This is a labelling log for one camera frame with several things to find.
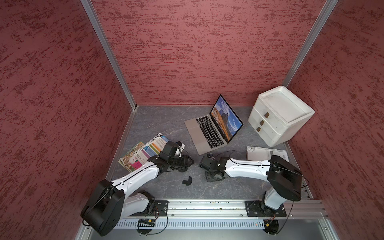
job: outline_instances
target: silver laptop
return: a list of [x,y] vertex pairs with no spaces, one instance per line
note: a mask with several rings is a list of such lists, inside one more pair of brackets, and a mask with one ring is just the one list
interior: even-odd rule
[[199,155],[228,145],[244,125],[220,94],[208,115],[185,121]]

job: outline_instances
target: white drawer unit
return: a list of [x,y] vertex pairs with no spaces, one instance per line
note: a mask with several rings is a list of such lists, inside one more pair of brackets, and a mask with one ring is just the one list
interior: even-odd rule
[[248,122],[264,142],[276,146],[288,141],[314,114],[314,110],[284,86],[259,95]]

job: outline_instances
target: laptop wallpaper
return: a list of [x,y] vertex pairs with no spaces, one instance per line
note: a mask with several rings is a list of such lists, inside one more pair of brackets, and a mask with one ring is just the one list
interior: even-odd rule
[[228,141],[242,125],[221,96],[212,109],[211,115],[216,120],[217,125],[224,133]]

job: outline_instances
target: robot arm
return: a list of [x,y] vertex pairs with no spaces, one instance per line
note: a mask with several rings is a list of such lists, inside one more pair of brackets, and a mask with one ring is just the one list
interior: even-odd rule
[[194,161],[188,155],[182,155],[184,144],[167,142],[157,156],[128,175],[112,182],[104,179],[98,183],[80,216],[86,220],[101,236],[108,234],[120,218],[134,213],[143,216],[153,211],[154,197],[141,192],[130,195],[146,182],[166,172],[168,168],[184,172]]
[[301,199],[301,171],[279,156],[272,156],[265,161],[242,161],[228,157],[221,157],[217,161],[204,156],[199,167],[206,171],[207,180],[221,181],[226,174],[229,177],[250,177],[269,182],[272,188],[266,192],[261,204],[255,206],[265,216],[273,216],[286,200]]

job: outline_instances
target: booklet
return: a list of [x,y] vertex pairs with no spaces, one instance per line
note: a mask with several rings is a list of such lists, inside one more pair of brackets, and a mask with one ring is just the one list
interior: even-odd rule
[[169,139],[159,133],[146,144],[143,142],[136,144],[119,159],[119,163],[128,171],[133,172],[143,166],[150,157],[158,155],[167,142],[169,142]]
[[288,154],[285,150],[247,146],[247,160],[249,161],[270,160],[272,155],[280,156],[289,162]]

